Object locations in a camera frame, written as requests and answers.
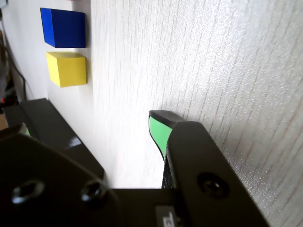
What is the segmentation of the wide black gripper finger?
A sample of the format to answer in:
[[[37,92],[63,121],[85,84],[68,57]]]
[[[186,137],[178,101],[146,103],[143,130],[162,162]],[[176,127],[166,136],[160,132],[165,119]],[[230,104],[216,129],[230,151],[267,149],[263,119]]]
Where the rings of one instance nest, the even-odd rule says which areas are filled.
[[[60,151],[22,133],[0,132],[3,227],[121,227],[115,195]]]

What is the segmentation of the slim black gripper finger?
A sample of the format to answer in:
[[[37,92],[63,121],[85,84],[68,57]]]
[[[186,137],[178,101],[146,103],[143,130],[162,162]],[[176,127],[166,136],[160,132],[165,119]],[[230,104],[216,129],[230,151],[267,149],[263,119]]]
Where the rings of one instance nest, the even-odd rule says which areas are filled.
[[[268,222],[206,128],[164,110],[149,112],[149,132],[177,193],[187,227],[266,227]]]

